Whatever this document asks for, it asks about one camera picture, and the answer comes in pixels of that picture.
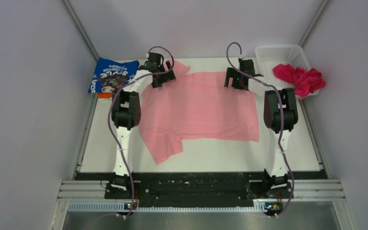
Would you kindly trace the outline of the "pink t-shirt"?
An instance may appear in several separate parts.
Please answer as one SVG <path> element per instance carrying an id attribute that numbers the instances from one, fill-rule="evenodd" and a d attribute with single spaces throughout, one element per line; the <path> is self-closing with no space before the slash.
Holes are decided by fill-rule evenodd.
<path id="1" fill-rule="evenodd" d="M 225 72 L 190 73 L 176 62 L 175 80 L 142 93 L 139 133 L 156 164 L 183 151 L 183 140 L 259 141 L 255 94 L 226 88 Z"/>

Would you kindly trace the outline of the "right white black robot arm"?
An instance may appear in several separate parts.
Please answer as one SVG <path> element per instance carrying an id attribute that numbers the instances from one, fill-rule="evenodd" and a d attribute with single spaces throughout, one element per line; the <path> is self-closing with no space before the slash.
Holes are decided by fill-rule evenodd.
<path id="1" fill-rule="evenodd" d="M 253 195 L 275 197 L 282 192 L 292 192 L 294 175 L 286 157 L 291 132 L 298 122 L 297 102 L 292 88 L 279 89 L 257 74 L 251 59 L 238 58 L 239 66 L 230 61 L 224 86 L 249 89 L 252 83 L 264 89 L 264 124 L 269 131 L 269 151 L 263 172 L 262 185 L 252 190 Z"/>

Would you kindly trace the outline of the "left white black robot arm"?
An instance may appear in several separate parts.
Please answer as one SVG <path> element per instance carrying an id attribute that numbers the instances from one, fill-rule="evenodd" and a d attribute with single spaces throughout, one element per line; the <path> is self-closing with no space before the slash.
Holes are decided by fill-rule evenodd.
<path id="1" fill-rule="evenodd" d="M 175 79 L 174 57 L 164 59 L 159 53 L 149 52 L 136 75 L 123 84 L 113 95 L 107 124 L 116 141 L 116 159 L 109 191 L 123 198 L 135 198 L 133 169 L 128 162 L 132 133 L 141 121 L 141 94 L 149 85 L 154 88 Z"/>

